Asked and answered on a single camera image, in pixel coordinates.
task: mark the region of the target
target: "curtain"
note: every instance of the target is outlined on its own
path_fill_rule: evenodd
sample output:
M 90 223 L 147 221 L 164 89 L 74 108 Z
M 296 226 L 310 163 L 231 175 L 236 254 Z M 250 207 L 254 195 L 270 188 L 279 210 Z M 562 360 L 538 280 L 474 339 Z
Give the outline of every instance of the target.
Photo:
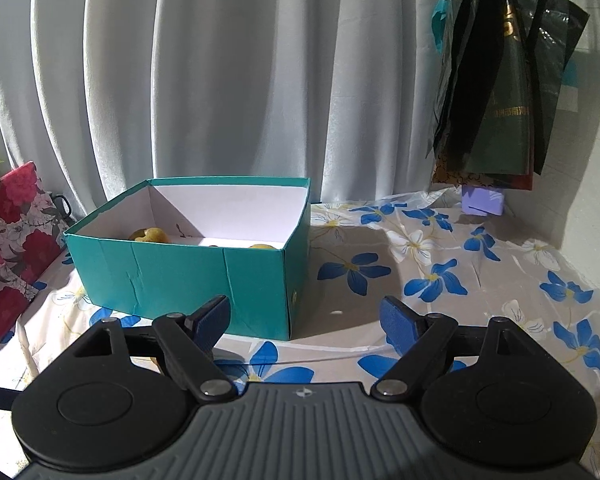
M 436 0 L 0 0 L 0 158 L 78 216 L 138 181 L 429 183 Z

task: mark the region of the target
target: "shoebox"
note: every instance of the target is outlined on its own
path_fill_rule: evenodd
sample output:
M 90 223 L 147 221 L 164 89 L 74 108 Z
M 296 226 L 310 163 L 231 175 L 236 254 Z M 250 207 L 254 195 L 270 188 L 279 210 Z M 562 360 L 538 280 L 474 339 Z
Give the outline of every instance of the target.
M 228 333 L 289 340 L 308 263 L 309 185 L 256 176 L 145 180 L 69 228 L 66 242 L 94 304 L 155 319 L 224 294 Z M 128 240 L 149 227 L 170 243 Z

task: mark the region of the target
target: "gray curtain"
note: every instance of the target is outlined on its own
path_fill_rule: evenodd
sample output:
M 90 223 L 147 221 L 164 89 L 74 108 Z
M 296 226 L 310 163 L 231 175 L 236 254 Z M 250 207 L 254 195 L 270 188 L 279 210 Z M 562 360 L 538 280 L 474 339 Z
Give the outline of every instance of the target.
M 0 0 L 0 157 L 81 216 L 154 176 L 427 186 L 435 0 Z

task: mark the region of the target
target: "gray gripper base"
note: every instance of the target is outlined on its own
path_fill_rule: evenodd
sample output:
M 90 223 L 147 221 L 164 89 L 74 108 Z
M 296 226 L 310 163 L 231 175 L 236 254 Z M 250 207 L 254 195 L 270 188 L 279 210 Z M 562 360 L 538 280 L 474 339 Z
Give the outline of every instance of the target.
M 117 471 L 73 474 L 38 464 L 18 480 L 590 480 L 577 464 L 506 473 L 463 462 L 433 443 L 410 408 L 359 383 L 258 384 L 198 410 L 158 455 Z

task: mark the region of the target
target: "open box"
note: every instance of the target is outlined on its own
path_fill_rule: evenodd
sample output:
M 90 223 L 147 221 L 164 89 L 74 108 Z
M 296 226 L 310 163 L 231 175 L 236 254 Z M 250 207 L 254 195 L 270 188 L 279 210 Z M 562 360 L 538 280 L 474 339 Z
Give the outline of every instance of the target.
M 73 225 L 66 241 L 94 304 L 154 319 L 224 294 L 229 333 L 288 340 L 307 268 L 309 185 L 275 177 L 145 180 Z M 161 228 L 171 243 L 127 240 L 147 227 Z

